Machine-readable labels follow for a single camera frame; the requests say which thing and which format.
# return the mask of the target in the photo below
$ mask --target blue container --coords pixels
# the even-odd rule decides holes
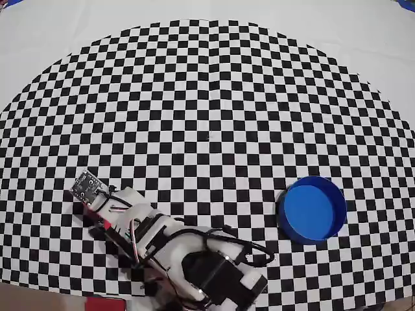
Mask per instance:
[[[279,226],[301,244],[317,244],[336,235],[346,213],[343,193],[320,176],[299,179],[279,200]]]

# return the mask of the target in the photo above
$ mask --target cable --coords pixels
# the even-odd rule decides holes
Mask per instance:
[[[247,259],[245,258],[245,260],[243,262],[245,264],[251,266],[251,267],[256,267],[256,268],[265,267],[267,264],[269,264],[270,262],[272,262],[275,259],[274,253],[272,253],[271,251],[269,251],[266,247],[264,247],[262,245],[259,245],[259,244],[253,243],[253,242],[249,242],[249,241],[244,241],[244,240],[241,240],[239,238],[233,238],[233,237],[230,237],[230,236],[222,236],[222,235],[212,235],[211,233],[205,233],[205,232],[193,229],[193,228],[186,228],[186,229],[176,231],[172,235],[168,236],[166,243],[162,247],[156,248],[151,254],[147,255],[145,258],[143,258],[143,260],[141,260],[140,266],[141,267],[144,266],[168,242],[170,242],[171,240],[175,239],[176,237],[178,237],[180,235],[189,234],[189,233],[201,236],[201,237],[206,238],[206,239],[220,240],[220,241],[223,241],[223,242],[239,244],[239,245],[244,246],[245,248],[257,249],[257,250],[262,251],[263,253],[265,253],[269,256],[269,258],[267,258],[266,260],[264,260],[263,262],[260,262],[260,263],[248,262]]]
[[[97,189],[97,192],[98,193],[104,193],[104,195],[105,195],[105,197],[106,197],[106,199],[105,199],[105,201],[104,201],[104,203],[103,204],[101,204],[101,206],[100,207],[98,207],[98,209],[95,211],[96,213],[97,212],[99,212],[107,203],[108,203],[108,201],[110,201],[110,198],[111,198],[111,194],[112,194],[112,192],[115,190],[115,187],[114,186],[109,186],[108,187],[108,192],[109,192],[109,194],[107,194],[105,191],[102,191],[101,189]]]
[[[108,203],[109,200],[117,201],[117,202],[122,203],[122,204],[124,204],[125,206],[128,206],[128,207],[131,207],[132,206],[131,203],[128,203],[127,201],[124,201],[123,199],[118,198],[116,196],[112,196],[112,192],[113,191],[111,191],[111,189],[115,190],[115,187],[114,186],[110,186],[110,193],[106,193],[102,189],[97,189],[97,192],[103,194],[106,197],[107,200],[95,212],[98,212],[100,209],[102,209],[104,207],[104,205]]]
[[[109,200],[115,200],[119,203],[124,204],[127,207],[131,207],[132,204],[128,203],[127,201],[124,201],[121,198],[118,198],[116,196],[112,196],[112,192],[115,190],[114,186],[110,186],[109,188],[109,193],[106,193],[105,191],[101,190],[101,189],[97,189],[98,193],[103,194],[106,197],[106,201],[98,208],[98,210],[96,210],[96,212],[98,212],[99,210],[101,210],[105,204],[108,203]],[[131,241],[132,241],[132,245],[133,245],[133,250],[134,250],[134,258],[136,260],[136,262],[138,263],[138,266],[136,268],[144,268],[144,265],[151,260],[161,249],[163,249],[167,243],[169,243],[171,240],[174,240],[175,238],[177,238],[180,235],[185,235],[185,234],[194,234],[194,235],[198,235],[201,236],[203,239],[203,244],[205,249],[211,251],[208,247],[208,240],[212,239],[212,240],[219,240],[219,241],[223,241],[223,242],[229,242],[229,243],[234,243],[234,244],[238,244],[238,245],[242,245],[243,246],[243,251],[246,252],[247,249],[256,249],[258,251],[263,252],[264,254],[268,255],[268,258],[266,260],[262,260],[262,262],[248,262],[248,260],[246,259],[246,257],[244,256],[244,260],[242,260],[243,263],[251,266],[251,267],[265,267],[268,263],[272,262],[275,259],[275,254],[271,251],[269,251],[266,247],[250,242],[250,241],[245,241],[245,240],[241,240],[239,238],[235,238],[232,236],[223,236],[223,235],[212,235],[212,233],[216,232],[216,231],[223,231],[223,229],[210,229],[209,231],[203,232],[203,231],[199,231],[193,228],[185,228],[179,231],[174,232],[173,234],[171,234],[170,236],[167,237],[167,241],[166,243],[164,243],[164,245],[156,248],[154,251],[152,251],[151,254],[147,255],[145,258],[143,258],[142,260],[140,260],[139,255],[138,255],[138,250],[137,250],[137,244],[136,244],[136,234],[134,231],[134,220],[131,220],[130,222],[130,235],[131,235]],[[177,300],[179,300],[180,304],[184,307],[184,308],[188,308],[191,310],[205,310],[209,304],[211,304],[211,301],[208,302],[207,304],[205,304],[202,309],[192,309],[191,307],[188,307],[184,304],[184,301],[188,300],[190,303],[193,303],[195,305],[197,305],[199,303],[199,301],[191,301],[189,299],[184,299],[183,297],[180,297],[178,295],[177,289],[174,286],[173,282],[171,281],[169,274],[166,271],[166,276],[171,284],[171,286],[173,287],[175,293],[176,293],[176,298]]]
[[[178,301],[179,301],[179,303],[182,305],[182,307],[184,307],[184,308],[186,308],[186,309],[189,309],[189,310],[192,310],[192,311],[204,311],[204,310],[206,310],[206,308],[207,308],[208,306],[210,306],[210,305],[212,304],[212,302],[209,300],[209,302],[207,302],[206,304],[203,304],[203,306],[197,307],[196,305],[200,304],[200,301],[193,301],[193,300],[190,300],[190,299],[186,299],[186,298],[180,297],[180,295],[179,295],[179,293],[177,292],[177,289],[176,289],[176,287],[175,287],[175,285],[174,285],[173,281],[170,279],[170,276],[169,276],[169,272],[168,272],[168,271],[166,271],[166,276],[167,276],[167,280],[169,281],[169,283],[170,283],[171,287],[173,288],[173,290],[174,290],[174,292],[175,292],[175,294],[176,294],[176,298],[177,298],[177,300],[178,300]],[[190,307],[190,306],[187,306],[187,305],[185,304],[185,302],[188,302],[188,303],[193,303],[193,304],[196,306],[196,308],[197,308],[197,309],[195,309],[195,308],[193,308],[193,307]]]
[[[136,263],[139,264],[140,259],[138,258],[138,249],[137,249],[137,242],[136,242],[136,233],[134,232],[134,219],[130,222],[130,234],[131,234],[131,242],[132,248],[134,253],[134,259]]]

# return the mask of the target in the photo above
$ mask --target checkerboard mat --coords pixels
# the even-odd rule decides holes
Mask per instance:
[[[415,133],[359,75],[282,34],[237,21],[124,30],[37,76],[0,115],[0,137],[3,282],[143,293],[142,271],[91,237],[67,191],[88,168],[188,224],[227,224],[275,251],[258,310],[412,294]],[[274,215],[278,194],[308,175],[348,205],[318,246],[293,244]]]

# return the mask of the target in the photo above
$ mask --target black wire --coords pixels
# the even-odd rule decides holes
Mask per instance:
[[[123,199],[120,199],[120,198],[118,198],[116,196],[112,196],[112,192],[114,190],[115,190],[115,187],[114,186],[110,186],[109,193],[106,193],[105,191],[103,191],[101,189],[97,189],[97,192],[98,193],[101,193],[101,194],[103,194],[106,197],[106,201],[96,210],[96,212],[100,211],[104,207],[104,205],[108,203],[109,200],[115,200],[115,201],[117,201],[119,203],[124,204],[127,207],[131,207],[132,206],[132,204],[128,203],[127,201],[124,201]],[[249,266],[252,266],[252,267],[256,267],[256,268],[258,268],[258,267],[265,267],[267,264],[269,264],[270,262],[272,262],[275,259],[274,253],[271,252],[271,251],[269,251],[266,247],[264,247],[262,245],[259,245],[259,244],[253,243],[253,242],[249,242],[249,241],[244,241],[244,240],[241,240],[239,238],[234,238],[232,236],[212,235],[213,232],[215,232],[215,231],[221,231],[221,230],[222,229],[210,229],[207,232],[203,232],[203,231],[199,231],[199,230],[196,230],[196,229],[193,229],[193,228],[187,228],[187,229],[182,229],[182,230],[176,231],[172,235],[168,236],[168,239],[167,239],[167,241],[166,241],[166,243],[164,245],[162,245],[159,248],[156,248],[150,255],[148,255],[145,258],[143,258],[143,260],[140,261],[139,266],[137,268],[143,268],[143,266],[149,260],[151,260],[156,255],[157,252],[159,252],[162,248],[164,248],[164,246],[167,243],[169,243],[171,240],[175,239],[176,237],[178,237],[180,235],[185,235],[185,234],[189,234],[189,233],[192,233],[192,234],[201,236],[203,238],[203,244],[204,244],[204,246],[205,246],[206,249],[209,249],[208,248],[208,239],[212,239],[212,240],[220,240],[220,241],[223,241],[223,242],[229,242],[229,243],[239,244],[239,245],[242,245],[244,247],[244,249],[247,249],[247,248],[257,249],[258,251],[262,251],[263,253],[265,253],[265,254],[268,255],[268,258],[266,260],[263,260],[260,263],[248,262],[248,260],[246,259],[246,257],[244,257],[243,262],[245,264],[249,265]],[[195,305],[197,305],[199,303],[199,301],[192,301],[190,299],[184,299],[183,297],[180,297],[179,294],[178,294],[178,292],[177,292],[177,289],[176,289],[175,285],[173,284],[173,282],[171,281],[171,279],[170,279],[169,274],[168,274],[167,271],[166,271],[166,276],[167,276],[167,278],[168,278],[168,280],[170,282],[170,285],[173,287],[173,290],[175,291],[177,300],[179,300],[179,303],[183,307],[188,308],[188,309],[191,309],[191,307],[189,307],[189,306],[187,306],[187,305],[184,304],[185,301],[189,301],[189,303],[193,303]],[[206,310],[206,308],[209,306],[209,304],[211,304],[211,301],[208,302],[206,305],[202,306],[202,308],[193,309],[193,310]]]
[[[101,206],[98,207],[98,209],[95,211],[96,213],[99,212],[108,203],[108,201],[110,201],[111,194],[114,190],[115,190],[114,186],[109,186],[108,187],[109,194],[107,194],[105,191],[102,191],[101,189],[97,189],[97,192],[98,193],[103,193],[105,195],[106,199],[105,199],[104,203],[101,204]]]
[[[108,202],[108,200],[115,200],[118,201],[122,204],[124,204],[125,206],[131,207],[132,204],[128,203],[127,201],[124,201],[123,199],[120,199],[116,196],[112,196],[111,195],[111,190],[114,190],[115,187],[114,186],[110,186],[110,193],[106,193],[105,191],[101,190],[101,189],[97,189],[98,193],[102,193],[106,198],[106,202]],[[250,249],[257,249],[258,251],[261,251],[265,254],[267,254],[269,256],[268,259],[266,260],[262,260],[261,262],[248,262],[246,257],[244,257],[243,263],[251,266],[251,267],[256,267],[256,268],[260,268],[260,267],[265,267],[267,264],[269,264],[270,262],[272,262],[275,259],[275,255],[273,252],[269,251],[266,247],[253,243],[253,242],[249,242],[249,241],[244,241],[241,240],[239,238],[234,238],[232,236],[223,236],[223,235],[212,235],[212,232],[217,231],[216,229],[214,230],[209,230],[208,232],[202,232],[196,229],[191,229],[191,228],[187,228],[187,229],[182,229],[179,230],[175,233],[173,233],[171,236],[168,237],[168,240],[166,243],[170,242],[172,239],[178,237],[179,235],[184,235],[186,233],[193,233],[196,234],[198,236],[201,236],[204,239],[204,244],[207,245],[207,240],[208,239],[213,239],[213,240],[219,240],[219,241],[223,241],[223,242],[230,242],[230,243],[234,243],[234,244],[239,244],[244,246],[244,248],[250,248]],[[144,266],[152,257],[154,257],[156,255],[157,252],[159,252],[164,246],[155,249],[150,255],[146,256],[140,263],[140,266]]]
[[[151,254],[149,254],[148,256],[146,256],[145,258],[143,258],[143,260],[140,262],[139,267],[140,266],[144,266],[149,260],[151,260],[152,257],[154,257],[156,255],[156,253],[158,253],[168,242],[170,242],[171,240],[175,239],[176,237],[180,236],[180,235],[184,235],[184,234],[188,234],[188,233],[192,233],[198,236],[201,236],[203,238],[211,238],[213,240],[220,240],[223,242],[229,242],[229,243],[235,243],[235,244],[239,244],[242,245],[246,248],[253,248],[253,249],[257,249],[259,251],[262,251],[263,253],[267,254],[269,256],[269,258],[267,258],[266,260],[263,260],[260,263],[255,263],[255,262],[248,262],[247,259],[245,258],[245,260],[243,261],[243,263],[251,266],[251,267],[265,267],[267,264],[269,264],[270,262],[272,262],[275,259],[275,255],[273,252],[269,251],[266,247],[253,243],[253,242],[249,242],[249,241],[244,241],[241,240],[239,238],[233,238],[230,236],[222,236],[222,235],[212,235],[211,233],[205,233],[193,228],[185,228],[179,231],[174,232],[172,235],[167,237],[167,241],[164,245],[162,245],[159,248],[156,248]]]
[[[125,206],[128,206],[128,207],[132,206],[131,203],[128,203],[127,201],[124,201],[123,199],[118,198],[116,196],[112,196],[111,187],[113,187],[113,186],[110,186],[110,193],[109,194],[106,193],[105,191],[101,190],[101,189],[97,189],[98,193],[101,193],[106,197],[106,201],[95,212],[98,212],[99,210],[101,210],[104,207],[104,205],[108,203],[109,200],[117,201],[117,202],[122,203],[122,204],[124,204]]]
[[[177,292],[177,289],[176,289],[173,281],[169,277],[169,272],[168,271],[166,271],[166,276],[167,276],[167,280],[169,281],[171,287],[173,287],[173,290],[174,290],[174,292],[176,294],[177,300],[182,305],[182,307],[184,307],[186,309],[189,309],[189,310],[194,310],[194,311],[204,311],[204,310],[206,310],[206,308],[208,306],[210,306],[212,304],[212,302],[209,301],[208,303],[201,305],[200,301],[194,301],[194,300],[191,300],[191,299],[186,299],[186,298],[180,297],[180,295]],[[195,305],[195,308],[197,308],[197,309],[195,309],[193,306],[187,306],[187,304],[185,304],[185,302],[187,302],[187,303],[193,303]]]

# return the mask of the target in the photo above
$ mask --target white wire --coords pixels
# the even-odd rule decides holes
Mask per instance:
[[[138,250],[137,250],[137,244],[136,244],[136,233],[134,232],[134,219],[132,219],[130,222],[130,236],[131,236],[131,243],[132,243],[132,248],[134,252],[134,257],[136,259],[136,262],[139,264]]]

